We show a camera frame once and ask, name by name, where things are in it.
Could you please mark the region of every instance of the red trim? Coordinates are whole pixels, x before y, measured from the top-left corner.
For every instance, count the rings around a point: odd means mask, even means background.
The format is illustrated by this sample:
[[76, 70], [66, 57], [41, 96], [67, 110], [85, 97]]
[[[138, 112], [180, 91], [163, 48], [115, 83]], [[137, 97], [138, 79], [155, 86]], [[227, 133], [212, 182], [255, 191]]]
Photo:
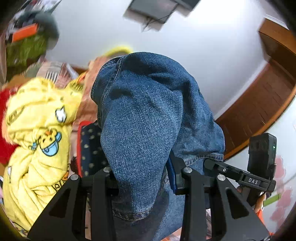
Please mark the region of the red trim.
[[77, 131], [77, 157], [76, 157], [76, 162], [77, 162], [77, 168], [78, 168], [78, 175], [83, 177], [82, 171], [81, 171], [81, 130], [82, 127], [87, 126], [89, 124], [92, 124], [92, 122], [88, 120], [84, 120], [79, 123], [78, 131]]

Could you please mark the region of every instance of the cartoon print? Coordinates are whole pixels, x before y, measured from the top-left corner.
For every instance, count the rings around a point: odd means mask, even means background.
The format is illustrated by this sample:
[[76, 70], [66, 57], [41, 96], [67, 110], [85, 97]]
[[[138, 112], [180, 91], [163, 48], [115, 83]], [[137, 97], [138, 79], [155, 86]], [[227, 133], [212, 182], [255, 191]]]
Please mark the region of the cartoon print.
[[286, 168], [284, 167], [283, 157], [280, 155], [276, 156], [276, 172], [274, 179], [276, 180], [276, 192], [281, 194], [280, 200], [276, 203], [276, 209], [272, 213], [270, 219], [276, 222], [276, 228], [283, 224], [285, 221], [286, 209], [292, 204], [292, 187], [287, 187], [284, 183], [284, 177], [286, 176]]
[[42, 136], [40, 136], [38, 142], [45, 155], [54, 156], [59, 151], [59, 142], [61, 139], [62, 134], [56, 129], [51, 129], [47, 130]]
[[66, 172], [65, 175], [63, 176], [62, 180], [63, 180], [63, 181], [67, 181], [67, 180], [68, 180], [68, 176], [69, 176], [69, 170], [67, 170], [67, 172]]
[[17, 108], [14, 112], [12, 112], [6, 119], [6, 124], [8, 126], [10, 126], [17, 118], [19, 118], [19, 116], [21, 115], [21, 113], [24, 110], [24, 106]]
[[36, 148], [37, 148], [37, 143], [36, 142], [33, 142], [33, 144], [31, 146], [29, 146], [30, 150], [36, 150]]
[[60, 123], [65, 123], [67, 118], [67, 113], [65, 112], [65, 106], [55, 111], [57, 121]]

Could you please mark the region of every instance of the jeans seam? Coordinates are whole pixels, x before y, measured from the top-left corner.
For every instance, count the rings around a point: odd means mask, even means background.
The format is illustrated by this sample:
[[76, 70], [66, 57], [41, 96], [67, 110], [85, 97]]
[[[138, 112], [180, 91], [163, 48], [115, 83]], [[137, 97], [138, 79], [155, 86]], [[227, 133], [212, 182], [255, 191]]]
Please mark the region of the jeans seam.
[[[204, 156], [194, 157], [194, 158], [192, 158], [192, 159], [190, 159], [190, 160], [187, 160], [187, 161], [185, 162], [185, 164], [186, 164], [186, 166], [191, 166], [191, 165], [193, 165], [196, 161], [198, 161], [199, 159], [203, 159], [203, 158], [206, 158], [206, 157], [209, 157], [209, 156], [220, 156], [220, 155], [206, 154], [205, 157], [204, 157]], [[168, 174], [166, 174], [165, 177], [164, 177], [162, 180], [163, 180], [164, 183], [162, 183], [162, 184], [160, 185], [159, 191], [157, 192], [157, 195], [156, 195], [155, 199], [161, 194], [161, 192], [163, 191], [163, 189], [165, 188], [165, 186], [169, 183]], [[126, 216], [135, 216], [135, 215], [140, 215], [140, 214], [149, 214], [150, 211], [151, 211], [151, 209], [153, 208], [153, 205], [152, 205], [152, 207], [149, 208], [148, 210], [146, 210], [146, 211], [144, 211], [144, 212], [140, 212], [140, 213], [125, 213], [125, 212], [119, 211], [119, 210], [117, 210], [117, 209], [113, 209], [113, 215], [116, 216], [116, 217], [118, 217], [118, 218], [121, 218], [121, 219], [127, 220], [127, 221], [138, 221], [138, 220], [141, 220], [141, 219], [146, 218], [147, 216], [145, 216], [145, 217], [141, 217], [141, 218], [131, 218], [131, 217], [129, 217], [129, 218], [124, 218], [124, 217], [122, 217], [122, 216], [125, 216], [125, 215], [126, 215]]]
[[116, 78], [117, 78], [117, 76], [118, 76], [118, 74], [119, 74], [119, 71], [120, 71], [120, 67], [121, 67], [121, 62], [122, 62], [122, 60], [123, 60], [123, 57], [122, 57], [122, 58], [120, 59], [120, 61], [119, 61], [119, 64], [118, 64], [118, 70], [117, 70], [117, 73], [116, 73], [116, 75], [115, 75], [115, 77], [114, 77], [112, 83], [110, 84], [109, 87], [107, 87], [107, 90], [106, 90], [105, 94], [103, 94], [103, 96], [102, 96], [102, 101], [101, 101], [101, 105], [102, 105], [102, 106], [103, 106], [103, 104], [104, 104], [104, 101], [105, 101], [105, 98], [106, 98], [107, 94], [109, 93], [109, 90], [111, 89], [112, 85], [113, 85], [114, 82], [116, 81]]
[[102, 125], [101, 125], [101, 111], [98, 110], [98, 115], [97, 115], [97, 123], [98, 123], [98, 127], [102, 129]]
[[[99, 72], [98, 72], [98, 74], [97, 74], [97, 76], [96, 76], [96, 79], [97, 79], [97, 77], [99, 76], [101, 70], [102, 70], [103, 68], [105, 68], [105, 67], [108, 65], [108, 63], [109, 63], [111, 60], [115, 59], [115, 58], [118, 58], [118, 57], [114, 57], [114, 58], [108, 60], [106, 63], [103, 64], [103, 66], [100, 68], [100, 70], [99, 70]], [[94, 92], [94, 86], [95, 86], [95, 83], [96, 83], [96, 80], [95, 80], [95, 82], [94, 82], [94, 84], [93, 84], [93, 86], [92, 86], [92, 88], [91, 88], [91, 99], [93, 99], [93, 95], [94, 95], [93, 92]]]

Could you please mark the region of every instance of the orange item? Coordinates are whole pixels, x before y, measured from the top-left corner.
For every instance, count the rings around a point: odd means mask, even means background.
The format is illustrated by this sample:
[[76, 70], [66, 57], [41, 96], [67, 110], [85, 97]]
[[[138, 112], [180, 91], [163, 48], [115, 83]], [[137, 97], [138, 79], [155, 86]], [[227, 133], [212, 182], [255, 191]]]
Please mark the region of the orange item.
[[38, 24], [33, 23], [26, 27], [20, 28], [19, 30], [17, 30], [15, 33], [12, 34], [11, 42], [13, 43], [13, 42], [35, 35], [37, 33], [37, 27], [38, 27]]
[[85, 72], [83, 72], [82, 74], [79, 75], [78, 81], [77, 81], [78, 83], [81, 82], [84, 79], [86, 73], [87, 73], [87, 71], [85, 71]]
[[256, 214], [257, 214], [258, 218], [260, 219], [260, 221], [264, 224], [262, 209], [260, 209]]

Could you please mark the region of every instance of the white wall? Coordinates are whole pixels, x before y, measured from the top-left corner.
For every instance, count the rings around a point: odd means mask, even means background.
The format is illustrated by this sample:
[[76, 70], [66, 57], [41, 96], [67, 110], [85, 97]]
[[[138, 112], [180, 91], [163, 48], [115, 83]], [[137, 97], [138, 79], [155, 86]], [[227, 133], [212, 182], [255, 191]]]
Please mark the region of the white wall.
[[[282, 116], [267, 130], [268, 133], [277, 138], [276, 155], [282, 156], [283, 164], [286, 169], [286, 175], [283, 182], [285, 190], [292, 189], [291, 204], [286, 208], [284, 218], [287, 217], [296, 201], [296, 164], [295, 164], [295, 148], [296, 148], [296, 99], [294, 99]], [[230, 158], [227, 164], [237, 168], [247, 170], [248, 165], [248, 147], [243, 151]], [[270, 219], [272, 213], [276, 209], [276, 202], [267, 206], [263, 210], [263, 218], [265, 225], [269, 231], [276, 231], [276, 222]]]
[[283, 19], [281, 14], [279, 14], [267, 0], [258, 0], [258, 1], [261, 4], [261, 6], [266, 14], [266, 18], [287, 28], [287, 26], [285, 24], [285, 20]]
[[46, 57], [87, 66], [118, 45], [166, 55], [196, 79], [214, 115], [265, 64], [257, 32], [265, 14], [256, 0], [201, 0], [187, 17], [174, 12], [160, 31], [145, 32], [123, 17], [130, 2], [62, 0], [53, 13], [60, 38]]

